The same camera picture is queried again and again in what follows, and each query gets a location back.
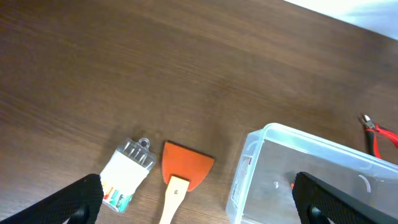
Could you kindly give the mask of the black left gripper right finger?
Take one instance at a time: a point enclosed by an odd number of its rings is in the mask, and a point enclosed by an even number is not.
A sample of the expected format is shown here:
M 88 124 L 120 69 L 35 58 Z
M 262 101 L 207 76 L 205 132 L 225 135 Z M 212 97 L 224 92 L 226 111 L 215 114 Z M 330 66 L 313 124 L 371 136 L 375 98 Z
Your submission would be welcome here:
M 307 172 L 295 176 L 292 196 L 302 224 L 397 224 L 397 219 Z

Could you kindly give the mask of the red handled pliers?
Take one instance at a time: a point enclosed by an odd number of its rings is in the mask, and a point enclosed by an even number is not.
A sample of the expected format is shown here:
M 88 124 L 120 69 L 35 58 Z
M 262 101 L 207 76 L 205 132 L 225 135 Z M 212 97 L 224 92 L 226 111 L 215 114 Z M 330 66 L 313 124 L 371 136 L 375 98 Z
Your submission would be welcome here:
M 381 153 L 379 150 L 379 146 L 378 146 L 378 141 L 377 141 L 378 135 L 387 138 L 388 140 L 390 140 L 391 143 L 393 143 L 393 145 L 395 145 L 395 147 L 397 147 L 397 134 L 396 133 L 394 133 L 386 128 L 383 128 L 382 126 L 380 126 L 378 124 L 375 124 L 373 122 L 373 120 L 366 114 L 362 114 L 360 116 L 360 121 L 362 122 L 363 127 L 364 127 L 364 133 L 365 133 L 365 137 L 366 137 L 368 153 L 370 153 L 370 155 L 372 155 L 378 159 L 382 159 Z

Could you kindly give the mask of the clear plastic storage box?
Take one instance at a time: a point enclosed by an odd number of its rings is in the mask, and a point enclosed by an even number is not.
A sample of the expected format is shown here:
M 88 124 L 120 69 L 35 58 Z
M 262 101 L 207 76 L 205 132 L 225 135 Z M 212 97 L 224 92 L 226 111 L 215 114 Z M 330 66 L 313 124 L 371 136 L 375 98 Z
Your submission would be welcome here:
M 394 218 L 397 166 L 278 123 L 247 135 L 231 186 L 231 223 L 300 223 L 291 185 L 308 172 Z

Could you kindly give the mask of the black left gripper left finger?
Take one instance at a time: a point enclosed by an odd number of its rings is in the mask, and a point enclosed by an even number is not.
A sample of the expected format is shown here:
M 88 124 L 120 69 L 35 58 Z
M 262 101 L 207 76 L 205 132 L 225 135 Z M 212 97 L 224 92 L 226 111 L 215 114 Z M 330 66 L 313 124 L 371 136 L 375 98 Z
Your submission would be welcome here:
M 89 174 L 1 224 L 94 224 L 104 193 L 98 174 Z

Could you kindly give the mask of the clear case of coloured bits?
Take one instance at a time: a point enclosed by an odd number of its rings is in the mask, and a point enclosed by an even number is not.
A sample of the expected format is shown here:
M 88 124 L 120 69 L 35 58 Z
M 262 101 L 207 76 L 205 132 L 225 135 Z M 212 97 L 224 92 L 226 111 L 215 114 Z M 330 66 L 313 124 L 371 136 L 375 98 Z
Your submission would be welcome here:
M 149 150 L 150 141 L 127 140 L 114 151 L 100 173 L 103 203 L 118 213 L 124 213 L 140 186 L 155 166 L 156 155 Z

